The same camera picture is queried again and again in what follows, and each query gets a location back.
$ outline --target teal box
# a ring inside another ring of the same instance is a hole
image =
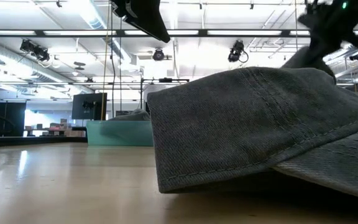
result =
[[[90,146],[153,146],[150,121],[88,121]]]

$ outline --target wooden table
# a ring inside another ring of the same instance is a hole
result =
[[[0,224],[358,223],[358,198],[158,192],[151,147],[0,148]]]

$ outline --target computer monitor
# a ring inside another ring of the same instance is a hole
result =
[[[106,102],[107,93],[75,95],[73,98],[73,113],[71,118],[92,119],[95,121],[105,119],[107,106]]]

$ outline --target gray cap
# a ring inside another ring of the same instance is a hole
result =
[[[241,68],[148,96],[161,192],[266,170],[358,196],[358,95],[314,68]]]

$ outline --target cap brim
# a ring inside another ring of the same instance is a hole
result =
[[[281,162],[274,169],[358,196],[358,133]]]

